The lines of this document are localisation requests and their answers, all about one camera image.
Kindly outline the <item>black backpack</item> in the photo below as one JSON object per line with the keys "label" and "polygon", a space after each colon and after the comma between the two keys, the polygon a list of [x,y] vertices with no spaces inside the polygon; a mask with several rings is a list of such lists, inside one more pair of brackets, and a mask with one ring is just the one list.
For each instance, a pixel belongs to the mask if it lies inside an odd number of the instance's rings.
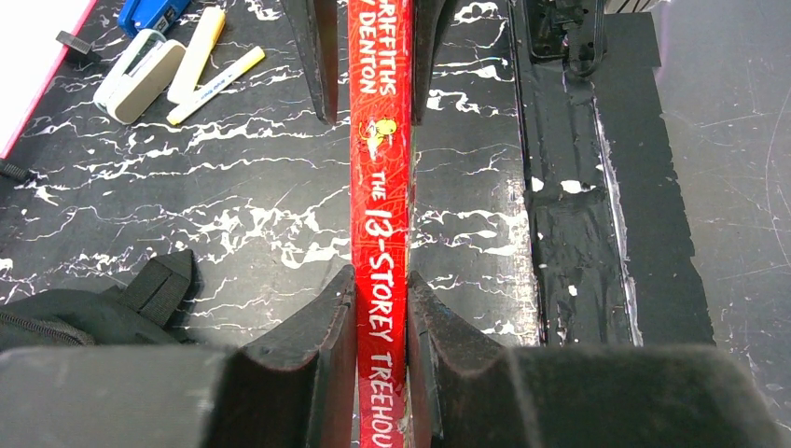
{"label": "black backpack", "polygon": [[182,344],[168,322],[198,291],[194,253],[150,259],[126,287],[49,289],[1,307],[1,350],[33,346]]}

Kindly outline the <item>red treehouse book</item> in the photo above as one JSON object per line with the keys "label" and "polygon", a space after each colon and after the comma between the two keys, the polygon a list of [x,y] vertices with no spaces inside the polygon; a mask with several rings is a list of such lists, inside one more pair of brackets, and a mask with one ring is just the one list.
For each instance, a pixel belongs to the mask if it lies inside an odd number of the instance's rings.
{"label": "red treehouse book", "polygon": [[407,444],[410,1],[351,1],[351,235],[360,444]]}

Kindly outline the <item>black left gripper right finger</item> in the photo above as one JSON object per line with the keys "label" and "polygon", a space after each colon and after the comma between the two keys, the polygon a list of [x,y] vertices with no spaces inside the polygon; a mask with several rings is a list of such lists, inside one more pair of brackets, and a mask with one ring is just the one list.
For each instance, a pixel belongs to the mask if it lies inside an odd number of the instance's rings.
{"label": "black left gripper right finger", "polygon": [[409,275],[417,447],[778,447],[750,376],[701,345],[504,346]]}

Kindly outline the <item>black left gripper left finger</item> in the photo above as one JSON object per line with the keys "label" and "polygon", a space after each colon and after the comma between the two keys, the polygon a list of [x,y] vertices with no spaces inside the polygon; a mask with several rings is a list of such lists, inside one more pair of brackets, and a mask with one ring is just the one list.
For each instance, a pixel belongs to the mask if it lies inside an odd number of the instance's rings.
{"label": "black left gripper left finger", "polygon": [[5,447],[347,447],[354,269],[240,348],[38,346],[1,356]]}

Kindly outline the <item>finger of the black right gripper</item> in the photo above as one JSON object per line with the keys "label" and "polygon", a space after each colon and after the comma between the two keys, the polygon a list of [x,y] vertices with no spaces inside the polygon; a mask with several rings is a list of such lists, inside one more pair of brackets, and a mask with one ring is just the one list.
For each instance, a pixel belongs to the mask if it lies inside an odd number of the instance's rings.
{"label": "finger of the black right gripper", "polygon": [[335,0],[283,0],[316,117],[335,125],[339,100],[338,4]]}
{"label": "finger of the black right gripper", "polygon": [[437,53],[455,13],[456,0],[412,2],[411,123],[421,125]]}

